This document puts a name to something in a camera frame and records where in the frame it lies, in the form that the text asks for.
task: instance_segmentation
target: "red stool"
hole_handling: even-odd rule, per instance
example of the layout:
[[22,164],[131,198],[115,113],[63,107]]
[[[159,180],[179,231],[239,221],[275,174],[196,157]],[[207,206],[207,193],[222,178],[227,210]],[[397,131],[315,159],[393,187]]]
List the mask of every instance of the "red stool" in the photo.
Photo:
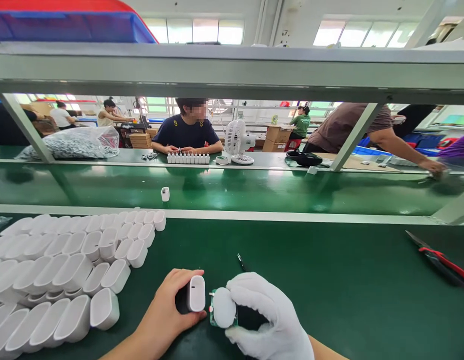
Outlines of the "red stool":
[[285,145],[284,152],[286,153],[289,150],[297,150],[302,144],[302,139],[289,139],[287,145]]

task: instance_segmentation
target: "white shirt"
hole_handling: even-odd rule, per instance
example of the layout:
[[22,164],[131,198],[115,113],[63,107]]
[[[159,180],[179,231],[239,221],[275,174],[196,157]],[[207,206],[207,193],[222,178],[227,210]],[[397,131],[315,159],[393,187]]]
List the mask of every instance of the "white shirt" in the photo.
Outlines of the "white shirt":
[[67,120],[67,117],[69,117],[70,114],[65,109],[55,108],[50,111],[50,116],[53,117],[53,120],[55,120],[59,128],[65,128],[71,125]]

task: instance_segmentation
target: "white glove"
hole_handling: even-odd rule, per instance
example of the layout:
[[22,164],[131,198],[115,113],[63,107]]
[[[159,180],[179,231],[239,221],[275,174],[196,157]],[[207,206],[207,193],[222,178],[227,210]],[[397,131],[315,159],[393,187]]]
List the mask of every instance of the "white glove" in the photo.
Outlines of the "white glove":
[[225,330],[245,355],[258,360],[314,360],[309,337],[292,302],[280,289],[254,272],[236,276],[227,289],[237,305],[252,308],[269,320],[258,331],[240,326]]

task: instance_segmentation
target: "hand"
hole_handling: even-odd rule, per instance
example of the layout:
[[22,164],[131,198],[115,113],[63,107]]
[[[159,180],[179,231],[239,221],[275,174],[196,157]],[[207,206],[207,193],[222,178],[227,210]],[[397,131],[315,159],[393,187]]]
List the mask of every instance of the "hand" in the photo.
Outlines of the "hand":
[[203,273],[203,270],[173,269],[163,280],[132,335],[136,339],[141,339],[140,343],[145,345],[147,359],[159,359],[180,333],[207,317],[205,311],[182,315],[175,306],[175,295],[178,290],[183,288],[193,276]]
[[193,147],[187,146],[187,147],[182,148],[182,152],[183,153],[196,153],[197,151]]
[[165,154],[168,153],[178,153],[178,147],[173,145],[168,145],[164,148]]
[[227,283],[227,289],[238,305],[257,310],[270,321],[258,331],[240,326],[225,330],[245,355],[258,360],[314,360],[309,337],[282,291],[254,272],[236,276]]
[[435,162],[430,159],[425,159],[417,164],[420,166],[422,169],[429,170],[432,174],[439,175],[443,173],[447,167],[440,163],[440,162]]

